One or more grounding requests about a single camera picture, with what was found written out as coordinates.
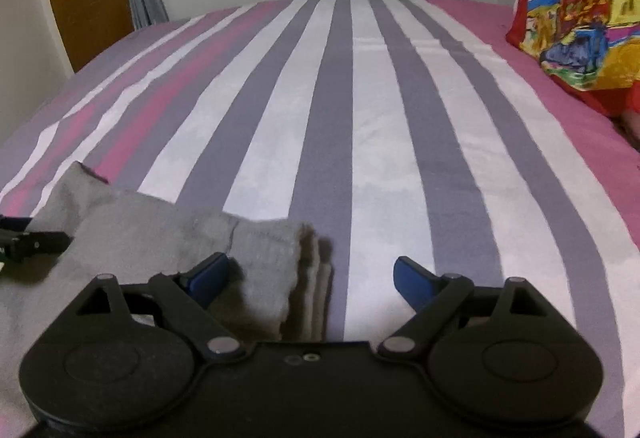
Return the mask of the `grey pants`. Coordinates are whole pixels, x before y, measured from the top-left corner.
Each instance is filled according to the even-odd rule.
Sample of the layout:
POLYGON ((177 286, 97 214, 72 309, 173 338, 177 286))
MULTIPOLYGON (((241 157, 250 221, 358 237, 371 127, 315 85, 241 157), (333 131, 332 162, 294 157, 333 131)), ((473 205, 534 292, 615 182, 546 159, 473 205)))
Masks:
POLYGON ((245 342, 321 340, 331 279, 330 253, 311 225, 251 221, 117 189, 74 163, 29 225, 72 237, 58 257, 30 258, 1 273, 1 433, 32 426, 18 387, 28 348, 99 273, 143 283, 185 273, 216 252, 235 264, 231 283, 210 307, 245 342))

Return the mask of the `striped pink purple bedsheet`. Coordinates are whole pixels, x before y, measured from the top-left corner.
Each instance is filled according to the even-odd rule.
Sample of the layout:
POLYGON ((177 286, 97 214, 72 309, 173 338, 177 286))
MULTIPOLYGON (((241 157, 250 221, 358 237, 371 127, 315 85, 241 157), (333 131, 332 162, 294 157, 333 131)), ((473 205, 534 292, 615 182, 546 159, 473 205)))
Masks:
POLYGON ((283 0, 128 35, 1 148, 28 216, 74 162, 190 209, 306 221, 330 241, 328 333, 408 315, 399 255, 521 276, 603 362, 590 423, 639 432, 639 156, 463 0, 283 0))

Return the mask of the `colourful folded blanket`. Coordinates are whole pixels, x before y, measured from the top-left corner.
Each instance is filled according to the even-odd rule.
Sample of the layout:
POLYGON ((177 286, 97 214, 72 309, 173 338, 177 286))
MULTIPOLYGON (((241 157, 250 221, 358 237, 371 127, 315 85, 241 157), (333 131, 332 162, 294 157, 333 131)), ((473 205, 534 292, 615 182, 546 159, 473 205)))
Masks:
POLYGON ((506 40, 607 117, 639 110, 639 0, 518 0, 506 40))

